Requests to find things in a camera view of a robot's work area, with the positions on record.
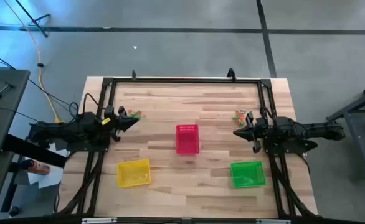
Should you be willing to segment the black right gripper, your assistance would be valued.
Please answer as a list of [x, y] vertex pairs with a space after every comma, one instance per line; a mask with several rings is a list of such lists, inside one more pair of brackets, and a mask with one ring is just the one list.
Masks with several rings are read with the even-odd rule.
[[252, 112], [248, 112], [247, 120], [249, 123], [233, 131], [233, 134], [247, 141], [253, 142], [252, 150], [254, 153], [258, 153], [262, 148], [258, 139], [264, 137], [265, 119], [262, 117], [254, 119]]

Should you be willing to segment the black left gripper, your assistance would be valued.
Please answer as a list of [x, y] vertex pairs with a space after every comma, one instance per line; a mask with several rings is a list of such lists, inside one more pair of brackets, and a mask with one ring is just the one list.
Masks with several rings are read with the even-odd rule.
[[[118, 108], [118, 115], [115, 114], [115, 108], [114, 107], [108, 107], [107, 108], [107, 118], [110, 118], [110, 136], [115, 142], [120, 142], [121, 137], [118, 136], [118, 133], [121, 130], [121, 115], [125, 113], [124, 107]], [[139, 121], [139, 118], [131, 117], [131, 116], [125, 116], [123, 118], [123, 130], [127, 131], [129, 128], [131, 128], [134, 124], [136, 124]]]

